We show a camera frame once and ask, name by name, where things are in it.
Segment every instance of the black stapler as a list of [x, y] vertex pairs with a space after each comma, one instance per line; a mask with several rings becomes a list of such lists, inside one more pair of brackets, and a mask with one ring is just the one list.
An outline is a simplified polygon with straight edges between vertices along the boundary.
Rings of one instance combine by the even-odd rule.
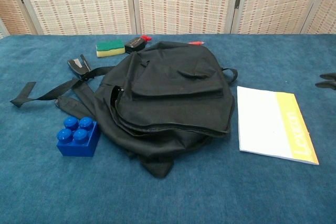
[[84, 57], [84, 55], [80, 55], [82, 58], [84, 64], [82, 64], [79, 59], [74, 59], [74, 60], [68, 60], [68, 65], [71, 68], [71, 70], [77, 75], [81, 80], [87, 81], [83, 79], [84, 75], [88, 72], [91, 71], [91, 68], [89, 67], [89, 63]]

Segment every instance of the lego stud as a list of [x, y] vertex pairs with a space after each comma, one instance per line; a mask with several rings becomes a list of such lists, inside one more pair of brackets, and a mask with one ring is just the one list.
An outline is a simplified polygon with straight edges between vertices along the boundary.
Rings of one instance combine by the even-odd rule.
[[62, 129], [57, 133], [57, 139], [63, 144], [68, 144], [72, 141], [72, 131], [70, 129]]
[[82, 129], [85, 129], [87, 131], [89, 131], [90, 129], [92, 129], [93, 128], [93, 120], [92, 120], [92, 118], [89, 118], [89, 117], [82, 118], [79, 121], [79, 127], [81, 127]]
[[73, 139], [77, 144], [85, 144], [89, 141], [88, 132], [84, 129], [78, 129], [73, 134]]
[[64, 126], [67, 129], [70, 129], [72, 131], [76, 130], [78, 128], [78, 120], [77, 118], [73, 116], [69, 116], [64, 120]]

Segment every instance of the black nylon strap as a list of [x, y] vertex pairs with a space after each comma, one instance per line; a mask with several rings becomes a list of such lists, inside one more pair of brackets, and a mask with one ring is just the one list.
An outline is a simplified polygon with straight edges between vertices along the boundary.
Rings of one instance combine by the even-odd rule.
[[[102, 76], [102, 75], [106, 74], [107, 72], [109, 72], [112, 68], [113, 67], [95, 68], [92, 71], [86, 73], [83, 77], [86, 78], [86, 79], [91, 79], [91, 78], [94, 78], [95, 76]], [[33, 89], [36, 82], [28, 82], [24, 86], [24, 88], [22, 89], [20, 94], [15, 99], [11, 100], [10, 102], [13, 105], [17, 106], [18, 108], [20, 108], [22, 106], [22, 104], [24, 104], [26, 102], [30, 102], [30, 101], [54, 100], [54, 99], [58, 98], [60, 95], [67, 92], [69, 89], [71, 89], [78, 82], [83, 82], [83, 81], [81, 81], [79, 79], [72, 79], [70, 81], [67, 81], [67, 82], [55, 87], [54, 89], [50, 90], [46, 94], [42, 95], [41, 97], [35, 98], [35, 99], [34, 98], [28, 98], [28, 96], [29, 96], [29, 94], [30, 94], [31, 90]]]
[[222, 68], [222, 71], [225, 71], [225, 70], [230, 70], [233, 73], [232, 80], [227, 82], [229, 85], [231, 85], [237, 79], [238, 71], [237, 69], [234, 69], [234, 68]]

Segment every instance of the blue fabric surface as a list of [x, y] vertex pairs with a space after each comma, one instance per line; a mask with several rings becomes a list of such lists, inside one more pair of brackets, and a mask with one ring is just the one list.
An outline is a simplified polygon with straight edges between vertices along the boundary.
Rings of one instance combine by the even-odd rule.
[[92, 68], [117, 64], [126, 55], [98, 59], [96, 42], [134, 36], [10, 36], [0, 40], [0, 222], [335, 223], [336, 92], [314, 84], [336, 72], [336, 35], [152, 37], [205, 41], [221, 66], [238, 70], [235, 97], [237, 85], [294, 93], [320, 165], [240, 152], [237, 109], [230, 135], [179, 156], [165, 179], [104, 135], [93, 158], [62, 157], [56, 134], [67, 115], [53, 101], [9, 101], [28, 81], [36, 98], [70, 80], [67, 60], [80, 54]]

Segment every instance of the sponge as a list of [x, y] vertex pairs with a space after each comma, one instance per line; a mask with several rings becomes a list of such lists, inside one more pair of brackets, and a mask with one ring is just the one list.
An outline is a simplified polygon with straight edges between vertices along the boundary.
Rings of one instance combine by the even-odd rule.
[[125, 53], [125, 46], [121, 39], [102, 41], [96, 44], [97, 57], [120, 55]]

